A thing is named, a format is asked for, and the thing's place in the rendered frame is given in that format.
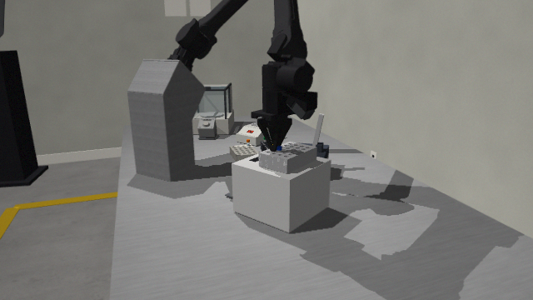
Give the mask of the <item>white tube rack with round holes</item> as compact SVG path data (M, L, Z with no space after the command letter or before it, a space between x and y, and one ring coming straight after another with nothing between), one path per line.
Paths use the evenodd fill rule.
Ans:
M242 159L245 159L245 158L249 158L258 153L259 152L251 144L250 146L247 146L247 145L230 146L230 154L232 155L233 159L236 162Z

